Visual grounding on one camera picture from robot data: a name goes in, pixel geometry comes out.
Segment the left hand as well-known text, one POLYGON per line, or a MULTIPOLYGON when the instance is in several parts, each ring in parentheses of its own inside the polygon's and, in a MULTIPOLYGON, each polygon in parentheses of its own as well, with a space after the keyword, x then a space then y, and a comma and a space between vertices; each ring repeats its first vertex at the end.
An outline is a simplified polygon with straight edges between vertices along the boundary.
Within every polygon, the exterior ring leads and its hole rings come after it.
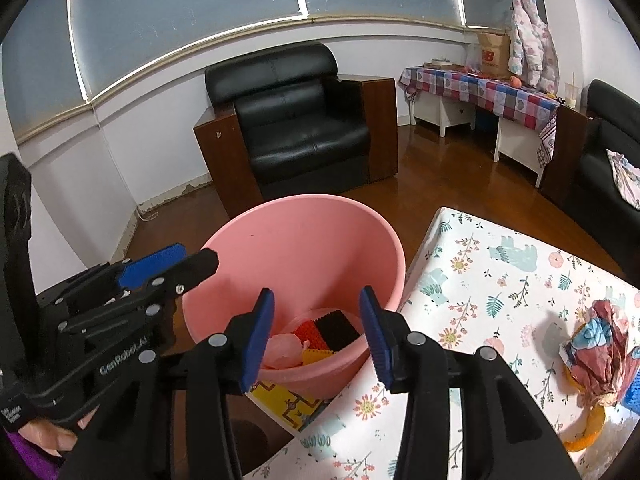
POLYGON ((75 429, 58 427, 47 419, 36 418, 18 430, 18 433, 28 442, 38 446, 44 452, 61 457, 62 453, 70 452, 77 443, 78 432, 85 430, 99 408, 79 419, 75 429))

